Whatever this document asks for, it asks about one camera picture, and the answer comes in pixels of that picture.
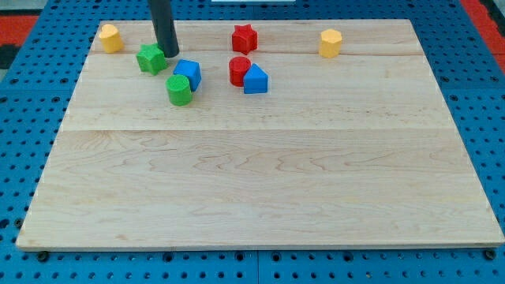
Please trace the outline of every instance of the green cylinder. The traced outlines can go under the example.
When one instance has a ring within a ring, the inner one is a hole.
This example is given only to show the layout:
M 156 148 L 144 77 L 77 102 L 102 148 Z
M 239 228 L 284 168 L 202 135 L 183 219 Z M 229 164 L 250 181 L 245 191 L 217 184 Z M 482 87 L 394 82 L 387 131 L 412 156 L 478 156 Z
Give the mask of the green cylinder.
M 166 80 L 166 90 L 170 102 L 178 107 L 185 106 L 193 100 L 189 79 L 184 75 L 173 75 Z

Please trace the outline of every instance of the blue pegboard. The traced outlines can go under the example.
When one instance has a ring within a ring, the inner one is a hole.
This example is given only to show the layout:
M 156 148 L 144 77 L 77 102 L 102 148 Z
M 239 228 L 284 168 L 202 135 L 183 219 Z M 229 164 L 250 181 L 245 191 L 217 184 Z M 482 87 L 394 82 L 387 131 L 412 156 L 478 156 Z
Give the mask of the blue pegboard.
M 395 19 L 413 23 L 496 217 L 505 228 L 505 77 L 458 1 L 297 0 L 211 6 L 180 20 Z M 19 232 L 101 20 L 148 20 L 145 0 L 50 0 L 0 83 L 0 283 L 503 283 L 505 249 L 337 252 L 19 251 Z

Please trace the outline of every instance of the green block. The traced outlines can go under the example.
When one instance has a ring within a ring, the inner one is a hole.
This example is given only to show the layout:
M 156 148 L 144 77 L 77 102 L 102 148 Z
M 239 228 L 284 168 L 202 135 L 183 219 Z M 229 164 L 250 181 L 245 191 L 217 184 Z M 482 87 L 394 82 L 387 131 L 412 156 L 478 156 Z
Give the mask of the green block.
M 166 80 L 166 90 L 170 102 L 178 107 L 185 106 L 193 100 L 189 79 L 184 75 L 173 75 Z
M 140 71 L 149 72 L 152 75 L 156 75 L 159 71 L 168 67 L 165 54 L 159 49 L 157 43 L 140 45 L 137 61 L 139 62 Z

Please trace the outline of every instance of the yellow block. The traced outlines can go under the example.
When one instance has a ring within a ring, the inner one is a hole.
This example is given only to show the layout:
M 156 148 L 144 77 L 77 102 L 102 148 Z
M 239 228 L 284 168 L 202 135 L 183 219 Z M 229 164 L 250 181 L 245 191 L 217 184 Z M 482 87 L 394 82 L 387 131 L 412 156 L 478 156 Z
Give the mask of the yellow block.
M 333 58 L 340 53 L 342 46 L 342 34 L 332 28 L 321 32 L 319 55 L 324 58 Z
M 98 37 L 102 42 L 103 49 L 107 53 L 114 53 L 125 47 L 123 41 L 121 40 L 121 36 L 119 35 L 118 28 L 112 24 L 105 24 L 102 26 L 102 31 L 99 33 Z

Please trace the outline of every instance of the wooden board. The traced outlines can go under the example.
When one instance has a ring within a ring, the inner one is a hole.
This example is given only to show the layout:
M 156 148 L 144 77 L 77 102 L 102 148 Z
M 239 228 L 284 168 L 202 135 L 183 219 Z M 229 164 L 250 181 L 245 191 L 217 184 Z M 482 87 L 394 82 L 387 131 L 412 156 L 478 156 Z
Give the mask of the wooden board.
M 497 246 L 503 234 L 409 21 L 257 21 L 266 95 L 228 81 L 230 21 L 176 25 L 154 77 L 150 22 L 95 39 L 17 245 L 39 251 Z M 340 30 L 342 53 L 317 54 Z M 164 82 L 200 62 L 191 104 Z

